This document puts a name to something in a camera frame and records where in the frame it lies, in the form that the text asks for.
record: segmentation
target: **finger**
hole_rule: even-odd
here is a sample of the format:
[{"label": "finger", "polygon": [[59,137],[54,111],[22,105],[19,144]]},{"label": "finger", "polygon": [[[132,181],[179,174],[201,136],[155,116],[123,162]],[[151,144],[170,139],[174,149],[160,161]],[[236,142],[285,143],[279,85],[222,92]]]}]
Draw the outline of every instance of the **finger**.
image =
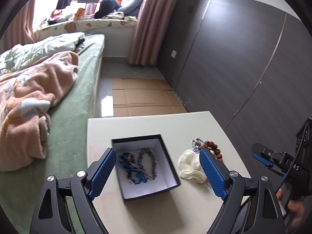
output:
[{"label": "finger", "polygon": [[305,207],[302,201],[289,201],[288,209],[294,213],[294,219],[291,223],[291,229],[294,230],[299,227],[303,214],[305,212]]},{"label": "finger", "polygon": [[276,197],[279,200],[280,198],[282,198],[282,196],[283,196],[283,191],[280,189],[280,190],[277,191]]}]

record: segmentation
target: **black box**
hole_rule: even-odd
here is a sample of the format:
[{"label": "black box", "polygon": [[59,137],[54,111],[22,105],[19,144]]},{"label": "black box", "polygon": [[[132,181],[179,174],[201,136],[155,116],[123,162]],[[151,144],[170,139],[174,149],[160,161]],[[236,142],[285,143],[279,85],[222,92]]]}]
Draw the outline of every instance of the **black box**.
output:
[{"label": "black box", "polygon": [[[160,134],[113,139],[112,148],[117,155],[116,172],[124,201],[148,197],[180,186],[181,182]],[[119,156],[125,152],[133,154],[137,167],[138,154],[142,148],[150,148],[154,153],[157,162],[157,177],[155,180],[133,185],[127,179],[126,171],[119,166]],[[152,163],[147,154],[144,154],[142,163],[147,173],[150,174]]]}]

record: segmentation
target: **green bed sheet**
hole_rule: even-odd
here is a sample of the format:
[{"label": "green bed sheet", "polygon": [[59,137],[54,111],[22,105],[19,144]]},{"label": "green bed sheet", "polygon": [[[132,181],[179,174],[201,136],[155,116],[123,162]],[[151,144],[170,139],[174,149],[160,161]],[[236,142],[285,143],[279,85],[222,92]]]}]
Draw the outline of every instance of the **green bed sheet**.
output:
[{"label": "green bed sheet", "polygon": [[[17,171],[0,173],[0,205],[20,234],[29,234],[33,210],[48,176],[67,178],[87,168],[87,121],[97,115],[95,98],[104,35],[86,36],[84,45],[78,53],[79,70],[73,88],[49,110],[47,158],[36,159]],[[72,200],[69,208],[75,212]],[[83,233],[77,215],[72,215],[77,234]]]}]

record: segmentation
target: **wall outlet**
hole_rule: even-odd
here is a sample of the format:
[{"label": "wall outlet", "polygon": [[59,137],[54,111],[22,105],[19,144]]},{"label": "wall outlet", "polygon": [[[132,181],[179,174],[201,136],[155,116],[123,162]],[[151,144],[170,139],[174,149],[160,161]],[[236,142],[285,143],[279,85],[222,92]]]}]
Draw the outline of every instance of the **wall outlet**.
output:
[{"label": "wall outlet", "polygon": [[176,55],[177,55],[177,52],[174,51],[174,50],[172,50],[171,57],[172,57],[173,59],[175,59]]}]

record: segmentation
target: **white table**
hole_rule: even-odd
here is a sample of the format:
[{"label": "white table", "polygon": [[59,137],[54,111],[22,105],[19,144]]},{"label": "white table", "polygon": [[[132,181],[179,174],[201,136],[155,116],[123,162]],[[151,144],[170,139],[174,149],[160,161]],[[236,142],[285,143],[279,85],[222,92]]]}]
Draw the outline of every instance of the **white table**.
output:
[{"label": "white table", "polygon": [[[216,143],[229,170],[250,177],[241,158],[210,112],[157,116],[89,119],[88,165],[100,158],[111,139],[161,134],[175,164],[200,138]],[[209,184],[181,179],[181,186],[159,195],[123,202],[116,170],[113,170],[94,206],[110,234],[204,234],[210,228],[222,200]]]}]

